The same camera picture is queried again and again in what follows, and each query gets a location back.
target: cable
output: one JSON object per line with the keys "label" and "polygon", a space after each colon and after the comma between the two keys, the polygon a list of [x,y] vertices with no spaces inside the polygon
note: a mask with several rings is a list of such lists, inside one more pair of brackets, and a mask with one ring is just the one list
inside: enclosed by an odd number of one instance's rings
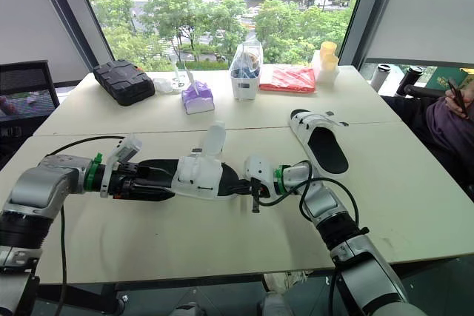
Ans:
{"label": "cable", "polygon": [[[63,147],[59,147],[55,151],[52,151],[49,155],[57,155],[61,151],[64,151],[67,148],[73,147],[77,144],[83,144],[84,142],[94,141],[94,140],[104,140],[108,138],[114,138],[117,140],[123,140],[124,136],[94,136],[85,138],[83,140],[74,141],[70,144],[67,144]],[[64,215],[64,205],[61,207],[61,267],[62,267],[62,282],[61,282],[61,294],[59,296],[58,307],[54,316],[59,316],[61,314],[62,306],[66,300],[66,290],[67,290],[67,264],[66,264],[66,243],[65,243],[65,229],[66,229],[66,216]]]}
{"label": "cable", "polygon": [[304,160],[304,161],[301,161],[301,162],[299,162],[299,163],[303,163],[303,162],[308,165],[308,179],[307,179],[306,187],[304,188],[303,194],[301,194],[301,197],[300,197],[300,199],[299,199],[298,208],[299,208],[299,212],[301,213],[301,215],[302,215],[306,220],[308,220],[309,222],[311,222],[310,217],[307,215],[307,213],[306,213],[306,212],[304,211],[304,209],[303,209],[303,203],[304,203],[304,198],[306,198],[306,194],[308,193],[308,190],[310,190],[310,186],[311,186],[310,179],[311,179],[311,177],[313,176],[313,165],[312,165],[311,162],[308,161],[308,160]]}
{"label": "cable", "polygon": [[334,288],[336,287],[336,278],[338,277],[339,271],[337,267],[334,268],[333,276],[331,277],[331,284],[329,286],[329,300],[327,302],[327,314],[333,316],[333,301],[334,301]]}
{"label": "cable", "polygon": [[65,229],[66,229],[66,217],[64,216],[64,206],[61,207],[61,264],[62,264],[62,283],[61,283],[61,294],[59,296],[58,307],[54,316],[61,314],[62,306],[66,300],[66,288],[67,288],[67,264],[66,264],[66,243],[65,243]]}
{"label": "cable", "polygon": [[94,140],[104,140],[107,138],[114,138],[117,140],[123,140],[125,137],[124,136],[94,136],[94,137],[89,137],[85,138],[84,140],[79,140],[79,141],[74,141],[70,144],[67,144],[66,146],[59,147],[56,151],[52,151],[49,155],[57,155],[61,151],[64,151],[67,148],[70,148],[72,146],[75,146],[77,144],[83,144],[84,142],[89,142],[89,141],[94,141]]}
{"label": "cable", "polygon": [[325,178],[325,177],[316,177],[316,178],[311,178],[311,179],[308,179],[306,181],[302,181],[300,184],[298,185],[295,185],[293,188],[291,188],[290,190],[288,190],[287,192],[285,192],[282,196],[280,196],[278,199],[274,200],[274,201],[271,201],[269,203],[262,203],[261,201],[259,201],[257,198],[254,197],[254,201],[259,204],[259,205],[262,205],[262,206],[275,206],[276,204],[282,202],[285,198],[287,198],[288,196],[290,196],[291,194],[293,194],[294,192],[297,192],[299,188],[301,188],[303,185],[305,184],[310,184],[312,182],[315,182],[315,181],[329,181],[331,183],[334,183],[335,185],[341,187],[341,189],[343,189],[347,196],[349,196],[349,199],[351,201],[351,203],[353,204],[353,207],[354,207],[354,220],[355,220],[355,224],[358,226],[358,207],[357,207],[357,203],[356,203],[356,200],[355,198],[353,197],[352,193],[348,190],[348,188],[346,188],[342,183],[339,183],[337,180],[335,179],[331,179],[331,178]]}

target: stacked cup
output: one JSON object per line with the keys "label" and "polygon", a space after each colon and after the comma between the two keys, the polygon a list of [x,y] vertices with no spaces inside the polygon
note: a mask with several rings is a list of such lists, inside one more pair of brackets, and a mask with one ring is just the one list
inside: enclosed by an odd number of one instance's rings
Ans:
{"label": "stacked cup", "polygon": [[334,85],[336,76],[339,73],[339,58],[334,54],[337,46],[337,44],[331,41],[325,41],[321,44],[321,49],[319,50],[320,70],[316,82]]}

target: yellow cup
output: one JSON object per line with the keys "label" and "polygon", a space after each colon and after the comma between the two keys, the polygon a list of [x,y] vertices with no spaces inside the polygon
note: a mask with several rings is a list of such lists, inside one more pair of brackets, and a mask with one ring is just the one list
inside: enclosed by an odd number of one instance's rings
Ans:
{"label": "yellow cup", "polygon": [[335,70],[339,63],[339,58],[333,54],[325,55],[322,62],[321,68],[323,70]]}
{"label": "yellow cup", "polygon": [[319,50],[319,58],[323,60],[326,55],[334,55],[337,46],[337,44],[331,41],[323,42],[321,44],[321,49]]}

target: purple tissue box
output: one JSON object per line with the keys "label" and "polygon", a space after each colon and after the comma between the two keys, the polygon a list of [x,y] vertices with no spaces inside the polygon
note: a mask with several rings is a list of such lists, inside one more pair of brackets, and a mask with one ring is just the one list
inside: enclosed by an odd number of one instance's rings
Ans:
{"label": "purple tissue box", "polygon": [[181,92],[181,98],[183,99],[186,113],[195,114],[197,112],[214,110],[214,98],[210,88],[206,83],[201,83],[200,81],[195,81],[195,83],[199,95],[196,94],[193,85],[190,85],[186,90]]}

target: purple shirt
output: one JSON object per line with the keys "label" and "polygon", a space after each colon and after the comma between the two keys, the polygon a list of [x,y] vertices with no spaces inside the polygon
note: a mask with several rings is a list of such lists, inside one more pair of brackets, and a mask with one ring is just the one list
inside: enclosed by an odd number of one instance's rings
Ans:
{"label": "purple shirt", "polygon": [[427,108],[427,125],[435,141],[461,158],[474,176],[474,104],[467,107],[470,118],[451,112],[440,98]]}

